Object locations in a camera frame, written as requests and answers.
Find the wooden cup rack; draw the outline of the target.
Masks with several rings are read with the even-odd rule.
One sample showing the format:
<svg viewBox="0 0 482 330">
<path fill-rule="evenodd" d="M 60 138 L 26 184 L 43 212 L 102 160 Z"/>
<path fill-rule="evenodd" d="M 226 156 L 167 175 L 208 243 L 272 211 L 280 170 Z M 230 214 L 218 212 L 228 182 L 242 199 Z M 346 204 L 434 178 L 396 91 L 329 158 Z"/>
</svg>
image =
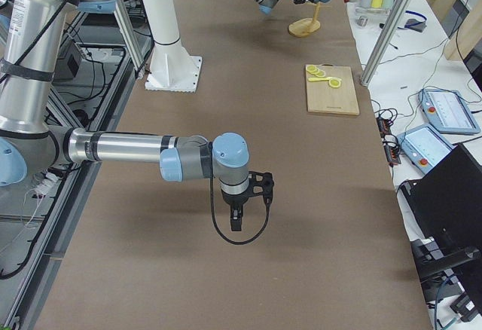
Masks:
<svg viewBox="0 0 482 330">
<path fill-rule="evenodd" d="M 319 12 L 321 7 L 327 3 L 314 3 L 313 1 L 307 3 L 314 7 L 313 15 L 311 17 L 294 21 L 288 26 L 288 33 L 294 37 L 305 38 L 318 31 L 321 27 L 321 23 L 319 22 Z"/>
</svg>

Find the small metal cup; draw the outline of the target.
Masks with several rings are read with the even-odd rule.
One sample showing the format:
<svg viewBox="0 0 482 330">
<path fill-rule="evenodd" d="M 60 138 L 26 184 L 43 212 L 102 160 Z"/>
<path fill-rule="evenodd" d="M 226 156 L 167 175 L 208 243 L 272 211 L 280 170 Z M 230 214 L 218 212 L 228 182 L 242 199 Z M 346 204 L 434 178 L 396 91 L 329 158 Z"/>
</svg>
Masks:
<svg viewBox="0 0 482 330">
<path fill-rule="evenodd" d="M 368 18 L 366 16 L 360 16 L 357 20 L 356 23 L 360 27 L 366 27 L 368 24 Z"/>
</svg>

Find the light green cup on tray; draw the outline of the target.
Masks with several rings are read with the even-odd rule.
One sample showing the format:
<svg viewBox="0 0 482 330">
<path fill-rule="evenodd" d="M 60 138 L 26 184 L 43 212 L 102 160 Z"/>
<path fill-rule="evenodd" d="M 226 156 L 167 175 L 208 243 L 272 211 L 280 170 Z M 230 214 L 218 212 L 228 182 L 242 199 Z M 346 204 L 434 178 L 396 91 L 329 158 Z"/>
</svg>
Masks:
<svg viewBox="0 0 482 330">
<path fill-rule="evenodd" d="M 390 10 L 394 5 L 394 0 L 382 0 L 381 8 L 384 10 Z"/>
</svg>

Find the lemon slice front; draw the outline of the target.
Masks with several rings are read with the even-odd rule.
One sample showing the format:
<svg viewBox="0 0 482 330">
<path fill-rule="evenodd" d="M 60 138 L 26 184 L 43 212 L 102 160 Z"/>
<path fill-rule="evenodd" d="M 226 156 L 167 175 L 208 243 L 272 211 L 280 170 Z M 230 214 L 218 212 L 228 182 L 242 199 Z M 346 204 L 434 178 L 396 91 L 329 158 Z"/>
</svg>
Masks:
<svg viewBox="0 0 482 330">
<path fill-rule="evenodd" d="M 311 74 L 315 74 L 315 73 L 319 72 L 319 67 L 316 66 L 316 65 L 307 65 L 306 71 L 311 73 Z"/>
</svg>

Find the yellow plastic knife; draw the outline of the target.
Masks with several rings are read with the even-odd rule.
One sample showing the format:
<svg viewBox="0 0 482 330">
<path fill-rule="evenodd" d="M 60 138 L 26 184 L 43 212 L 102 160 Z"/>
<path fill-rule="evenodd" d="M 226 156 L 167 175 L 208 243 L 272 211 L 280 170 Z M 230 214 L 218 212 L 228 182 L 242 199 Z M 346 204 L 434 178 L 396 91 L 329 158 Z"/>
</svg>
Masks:
<svg viewBox="0 0 482 330">
<path fill-rule="evenodd" d="M 323 77 L 323 78 L 310 77 L 310 78 L 308 78 L 307 80 L 310 81 L 310 82 L 314 82 L 314 81 L 330 81 L 330 80 L 332 80 L 332 77 Z"/>
</svg>

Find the lemon slice single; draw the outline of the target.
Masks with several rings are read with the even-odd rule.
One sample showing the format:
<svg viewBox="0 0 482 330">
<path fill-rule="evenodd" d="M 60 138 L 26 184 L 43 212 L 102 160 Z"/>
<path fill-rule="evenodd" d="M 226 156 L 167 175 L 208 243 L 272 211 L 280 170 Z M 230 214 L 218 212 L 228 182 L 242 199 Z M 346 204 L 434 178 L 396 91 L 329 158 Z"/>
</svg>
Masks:
<svg viewBox="0 0 482 330">
<path fill-rule="evenodd" d="M 332 88 L 340 88 L 342 84 L 342 80 L 338 77 L 329 77 L 328 78 L 328 85 Z"/>
</svg>

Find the bamboo cutting board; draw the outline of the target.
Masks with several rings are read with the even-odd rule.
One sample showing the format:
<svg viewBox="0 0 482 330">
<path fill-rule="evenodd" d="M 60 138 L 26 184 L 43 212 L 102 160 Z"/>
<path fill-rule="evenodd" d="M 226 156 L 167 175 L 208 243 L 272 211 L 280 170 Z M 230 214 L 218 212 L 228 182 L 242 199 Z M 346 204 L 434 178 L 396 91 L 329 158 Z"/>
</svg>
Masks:
<svg viewBox="0 0 482 330">
<path fill-rule="evenodd" d="M 358 100 L 350 67 L 316 65 L 326 73 L 326 77 L 338 77 L 342 80 L 340 88 L 332 88 L 328 85 L 328 81 L 308 81 L 308 78 L 315 77 L 315 75 L 306 71 L 307 65 L 316 64 L 305 65 L 308 112 L 332 115 L 359 114 Z"/>
</svg>

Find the black power strip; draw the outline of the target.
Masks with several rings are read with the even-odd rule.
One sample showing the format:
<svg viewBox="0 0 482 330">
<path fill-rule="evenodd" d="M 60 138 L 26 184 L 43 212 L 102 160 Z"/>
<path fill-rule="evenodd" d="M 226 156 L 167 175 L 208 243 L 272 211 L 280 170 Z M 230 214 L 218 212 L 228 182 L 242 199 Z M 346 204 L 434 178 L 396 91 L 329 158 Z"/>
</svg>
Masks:
<svg viewBox="0 0 482 330">
<path fill-rule="evenodd" d="M 392 134 L 392 122 L 382 117 L 377 118 L 377 126 L 380 132 L 383 149 L 388 164 L 393 167 L 401 163 L 400 152 L 401 147 L 398 138 Z"/>
</svg>

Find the blue teach pendant far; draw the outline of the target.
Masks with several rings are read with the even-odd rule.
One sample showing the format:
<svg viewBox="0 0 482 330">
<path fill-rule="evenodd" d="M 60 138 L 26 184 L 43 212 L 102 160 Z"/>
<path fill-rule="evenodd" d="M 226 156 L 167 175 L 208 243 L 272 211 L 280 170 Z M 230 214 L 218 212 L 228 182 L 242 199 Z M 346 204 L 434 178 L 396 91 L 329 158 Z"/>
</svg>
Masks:
<svg viewBox="0 0 482 330">
<path fill-rule="evenodd" d="M 480 132 L 479 124 L 458 91 L 422 89 L 419 100 L 429 123 L 440 133 L 473 135 Z"/>
</svg>

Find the blue teach pendant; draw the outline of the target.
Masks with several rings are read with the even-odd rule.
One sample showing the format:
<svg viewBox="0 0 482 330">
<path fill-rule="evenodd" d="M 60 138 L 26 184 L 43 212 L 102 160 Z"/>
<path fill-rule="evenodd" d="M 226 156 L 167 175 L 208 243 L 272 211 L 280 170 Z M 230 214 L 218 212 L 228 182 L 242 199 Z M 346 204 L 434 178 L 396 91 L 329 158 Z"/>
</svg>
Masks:
<svg viewBox="0 0 482 330">
<path fill-rule="evenodd" d="M 397 139 L 400 149 L 424 174 L 430 172 L 454 149 L 431 124 L 401 133 Z"/>
<path fill-rule="evenodd" d="M 419 100 L 429 123 L 440 133 L 473 135 L 480 132 L 479 124 L 458 91 L 422 89 Z"/>
</svg>

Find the blue teach pendant near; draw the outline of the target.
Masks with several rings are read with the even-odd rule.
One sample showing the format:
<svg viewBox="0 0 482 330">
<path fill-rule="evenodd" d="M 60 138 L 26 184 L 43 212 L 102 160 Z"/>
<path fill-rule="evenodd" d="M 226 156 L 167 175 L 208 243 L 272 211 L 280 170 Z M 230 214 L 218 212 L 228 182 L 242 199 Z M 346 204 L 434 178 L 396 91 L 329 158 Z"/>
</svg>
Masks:
<svg viewBox="0 0 482 330">
<path fill-rule="evenodd" d="M 430 172 L 454 149 L 431 124 L 401 133 L 397 139 L 400 149 L 424 174 Z"/>
</svg>

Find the black monitor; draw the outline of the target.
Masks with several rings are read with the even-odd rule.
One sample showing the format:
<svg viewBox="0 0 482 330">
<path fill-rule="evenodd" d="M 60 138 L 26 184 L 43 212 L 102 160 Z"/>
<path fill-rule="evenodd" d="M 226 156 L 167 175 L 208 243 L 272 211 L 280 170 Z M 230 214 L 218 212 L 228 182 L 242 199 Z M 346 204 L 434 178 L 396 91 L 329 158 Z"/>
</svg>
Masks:
<svg viewBox="0 0 482 330">
<path fill-rule="evenodd" d="M 422 233 L 444 254 L 481 249 L 481 165 L 463 144 L 400 190 Z"/>
</svg>

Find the aluminium frame post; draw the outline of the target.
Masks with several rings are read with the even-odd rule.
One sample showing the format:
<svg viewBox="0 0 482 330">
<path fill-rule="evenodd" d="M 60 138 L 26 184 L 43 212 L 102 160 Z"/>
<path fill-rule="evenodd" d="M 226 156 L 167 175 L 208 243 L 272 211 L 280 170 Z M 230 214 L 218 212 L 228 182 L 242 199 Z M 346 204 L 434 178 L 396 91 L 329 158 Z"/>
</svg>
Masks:
<svg viewBox="0 0 482 330">
<path fill-rule="evenodd" d="M 362 86 L 368 87 L 390 41 L 392 40 L 392 36 L 395 34 L 398 22 L 403 17 L 410 1 L 411 0 L 395 0 L 394 6 L 385 22 L 379 38 L 377 39 L 377 43 L 372 50 L 368 63 L 365 66 L 365 70 L 360 77 Z"/>
</svg>

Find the white pedestal column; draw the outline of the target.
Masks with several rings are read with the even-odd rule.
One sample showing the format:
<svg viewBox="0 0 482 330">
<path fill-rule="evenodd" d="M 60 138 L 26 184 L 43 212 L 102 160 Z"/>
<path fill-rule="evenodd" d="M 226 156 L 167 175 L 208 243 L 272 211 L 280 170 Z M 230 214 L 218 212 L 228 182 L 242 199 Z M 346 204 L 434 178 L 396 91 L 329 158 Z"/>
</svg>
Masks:
<svg viewBox="0 0 482 330">
<path fill-rule="evenodd" d="M 154 49 L 145 88 L 193 93 L 197 89 L 202 58 L 184 48 L 173 0 L 142 0 Z"/>
</svg>

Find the black box under frame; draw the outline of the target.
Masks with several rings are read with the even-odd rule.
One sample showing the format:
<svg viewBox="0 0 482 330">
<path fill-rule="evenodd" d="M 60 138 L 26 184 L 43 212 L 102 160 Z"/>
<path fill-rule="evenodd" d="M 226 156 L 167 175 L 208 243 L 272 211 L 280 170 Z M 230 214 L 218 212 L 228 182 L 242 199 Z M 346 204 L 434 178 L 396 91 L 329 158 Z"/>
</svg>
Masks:
<svg viewBox="0 0 482 330">
<path fill-rule="evenodd" d="M 55 81 L 72 80 L 76 77 L 80 69 L 82 56 L 75 46 L 69 49 L 56 60 L 56 66 L 53 74 Z"/>
</svg>

